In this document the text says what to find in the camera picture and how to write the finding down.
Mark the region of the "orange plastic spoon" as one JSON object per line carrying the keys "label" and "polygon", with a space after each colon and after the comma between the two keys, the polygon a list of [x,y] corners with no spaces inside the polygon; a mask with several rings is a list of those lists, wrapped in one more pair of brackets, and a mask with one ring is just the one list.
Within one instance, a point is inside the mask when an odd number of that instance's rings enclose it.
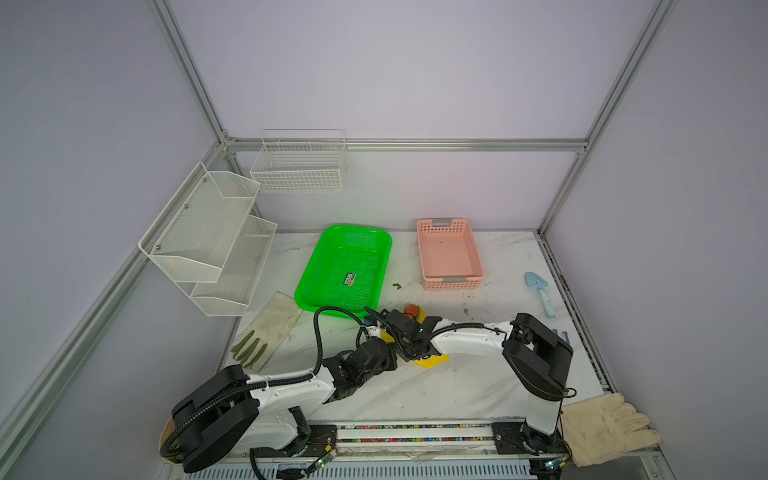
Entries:
{"label": "orange plastic spoon", "polygon": [[403,313],[408,318],[417,320],[421,314],[421,308],[415,304],[407,304],[403,309]]}

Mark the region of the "yellow paper napkin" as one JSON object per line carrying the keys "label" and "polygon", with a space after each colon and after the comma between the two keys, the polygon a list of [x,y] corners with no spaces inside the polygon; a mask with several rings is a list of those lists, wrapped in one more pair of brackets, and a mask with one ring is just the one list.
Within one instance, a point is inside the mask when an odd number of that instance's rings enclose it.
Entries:
{"label": "yellow paper napkin", "polygon": [[[426,319],[427,315],[425,311],[421,308],[421,314],[419,315],[419,318],[416,320],[419,324],[422,324],[424,320]],[[380,338],[384,340],[386,343],[393,344],[395,342],[394,338],[386,333],[384,330],[380,331],[379,334]],[[429,357],[414,361],[415,365],[419,365],[425,369],[436,367],[440,364],[443,364],[445,362],[448,362],[450,360],[450,357],[447,355],[431,355]]]}

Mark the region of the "green plastic basket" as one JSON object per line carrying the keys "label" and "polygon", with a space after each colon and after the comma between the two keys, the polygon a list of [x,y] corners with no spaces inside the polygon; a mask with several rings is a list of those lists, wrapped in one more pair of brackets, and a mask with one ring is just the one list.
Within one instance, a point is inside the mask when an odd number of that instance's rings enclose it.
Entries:
{"label": "green plastic basket", "polygon": [[380,229],[335,225],[320,236],[294,293],[308,312],[333,306],[359,318],[375,309],[393,240]]}

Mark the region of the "pink plastic basket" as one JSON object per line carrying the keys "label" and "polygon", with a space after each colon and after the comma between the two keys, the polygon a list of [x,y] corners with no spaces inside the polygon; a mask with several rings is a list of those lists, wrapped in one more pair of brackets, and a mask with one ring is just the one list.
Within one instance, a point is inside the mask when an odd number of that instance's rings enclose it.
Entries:
{"label": "pink plastic basket", "polygon": [[416,227],[425,290],[472,290],[480,286],[484,269],[467,219],[420,219]]}

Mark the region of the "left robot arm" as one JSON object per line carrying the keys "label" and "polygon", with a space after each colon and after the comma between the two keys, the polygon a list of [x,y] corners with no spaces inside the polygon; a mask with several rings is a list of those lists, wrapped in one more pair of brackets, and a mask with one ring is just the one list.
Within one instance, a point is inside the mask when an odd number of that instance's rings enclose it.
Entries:
{"label": "left robot arm", "polygon": [[[355,350],[323,356],[320,316],[325,312],[357,324]],[[348,398],[374,376],[397,368],[393,345],[371,336],[355,314],[321,307],[312,325],[316,361],[311,369],[269,377],[248,375],[239,365],[224,368],[174,407],[173,429],[160,442],[160,456],[180,463],[186,473],[201,471],[226,457],[251,429],[255,449],[296,455],[311,434],[307,411]]]}

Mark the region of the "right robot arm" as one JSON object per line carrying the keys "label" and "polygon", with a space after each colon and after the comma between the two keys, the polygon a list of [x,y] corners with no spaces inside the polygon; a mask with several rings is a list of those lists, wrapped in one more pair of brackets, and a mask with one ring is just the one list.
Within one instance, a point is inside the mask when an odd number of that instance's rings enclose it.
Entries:
{"label": "right robot arm", "polygon": [[395,351],[406,361],[459,354],[503,358],[528,392],[520,447],[540,455],[554,445],[562,402],[576,395],[567,386],[573,349],[536,317],[519,313],[507,323],[485,324],[439,316],[418,321],[399,310],[365,311],[367,320],[393,338]]}

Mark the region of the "light blue garden trowel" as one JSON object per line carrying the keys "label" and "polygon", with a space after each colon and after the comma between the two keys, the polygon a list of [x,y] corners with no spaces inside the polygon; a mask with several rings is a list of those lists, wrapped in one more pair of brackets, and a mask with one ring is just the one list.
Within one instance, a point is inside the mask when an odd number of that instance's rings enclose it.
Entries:
{"label": "light blue garden trowel", "polygon": [[555,319],[557,317],[557,313],[555,312],[555,309],[553,308],[553,305],[546,292],[546,289],[549,286],[548,282],[532,271],[526,272],[524,274],[524,279],[530,288],[537,291],[546,317],[548,319]]}

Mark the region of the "blue yellow garden rake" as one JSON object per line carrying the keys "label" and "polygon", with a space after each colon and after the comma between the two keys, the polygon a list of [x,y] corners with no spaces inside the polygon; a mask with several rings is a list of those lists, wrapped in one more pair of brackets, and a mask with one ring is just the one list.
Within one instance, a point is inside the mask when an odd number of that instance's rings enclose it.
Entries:
{"label": "blue yellow garden rake", "polygon": [[552,332],[556,334],[559,338],[563,339],[566,344],[570,344],[570,338],[567,331],[553,329]]}

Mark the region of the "white mesh two-tier shelf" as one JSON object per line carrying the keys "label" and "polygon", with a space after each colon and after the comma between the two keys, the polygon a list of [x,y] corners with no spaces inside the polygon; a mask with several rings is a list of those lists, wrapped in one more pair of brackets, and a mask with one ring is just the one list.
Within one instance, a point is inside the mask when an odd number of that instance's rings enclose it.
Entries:
{"label": "white mesh two-tier shelf", "polygon": [[277,225],[256,214],[261,185],[197,164],[138,243],[208,317],[249,308]]}

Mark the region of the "cream work glove right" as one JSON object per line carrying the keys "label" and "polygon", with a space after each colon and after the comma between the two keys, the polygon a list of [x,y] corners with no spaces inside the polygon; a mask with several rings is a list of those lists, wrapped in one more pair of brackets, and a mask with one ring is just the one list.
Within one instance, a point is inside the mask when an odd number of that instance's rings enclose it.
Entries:
{"label": "cream work glove right", "polygon": [[662,442],[659,432],[650,427],[650,418],[621,393],[568,405],[561,420],[564,440],[577,467],[600,465]]}

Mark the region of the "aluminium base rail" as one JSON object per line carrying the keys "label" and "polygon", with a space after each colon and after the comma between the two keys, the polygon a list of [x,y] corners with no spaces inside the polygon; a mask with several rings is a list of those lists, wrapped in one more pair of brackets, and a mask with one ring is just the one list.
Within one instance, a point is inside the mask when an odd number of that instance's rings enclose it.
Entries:
{"label": "aluminium base rail", "polygon": [[348,457],[432,459],[448,457],[514,456],[544,460],[567,457],[570,448],[560,433],[535,452],[527,444],[523,421],[426,420],[293,423],[290,432],[308,456],[331,445]]}

